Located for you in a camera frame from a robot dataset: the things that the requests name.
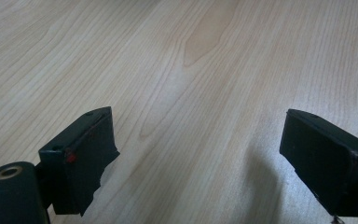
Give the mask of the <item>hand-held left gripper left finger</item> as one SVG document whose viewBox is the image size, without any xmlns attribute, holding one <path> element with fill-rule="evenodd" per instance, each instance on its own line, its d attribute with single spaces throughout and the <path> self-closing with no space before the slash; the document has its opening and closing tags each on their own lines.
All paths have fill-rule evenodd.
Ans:
<svg viewBox="0 0 358 224">
<path fill-rule="evenodd" d="M 87 112 L 38 151 L 42 197 L 58 215 L 83 215 L 101 186 L 104 169 L 119 156 L 112 109 Z"/>
</svg>

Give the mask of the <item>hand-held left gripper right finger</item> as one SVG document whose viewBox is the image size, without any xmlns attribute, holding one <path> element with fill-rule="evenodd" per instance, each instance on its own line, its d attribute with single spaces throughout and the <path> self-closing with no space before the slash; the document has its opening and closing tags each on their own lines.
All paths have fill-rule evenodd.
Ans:
<svg viewBox="0 0 358 224">
<path fill-rule="evenodd" d="M 332 216 L 358 217 L 358 138 L 309 112 L 290 109 L 280 153 Z"/>
</svg>

